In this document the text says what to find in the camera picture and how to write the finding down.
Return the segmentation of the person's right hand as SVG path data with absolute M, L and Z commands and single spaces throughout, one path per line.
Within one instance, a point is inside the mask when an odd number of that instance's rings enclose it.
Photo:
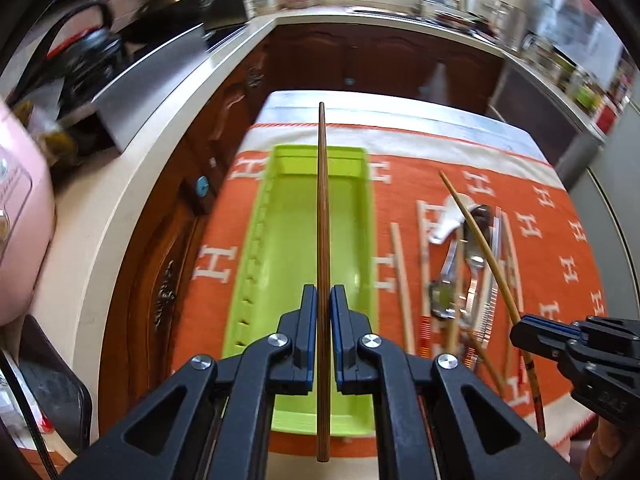
M 638 437 L 638 430 L 625 430 L 599 417 L 597 429 L 580 466 L 580 478 L 603 479 L 613 467 L 623 466 L 623 471 L 616 474 L 615 479 L 638 479 L 639 448 L 634 448 L 634 454 L 624 456 L 628 446 Z

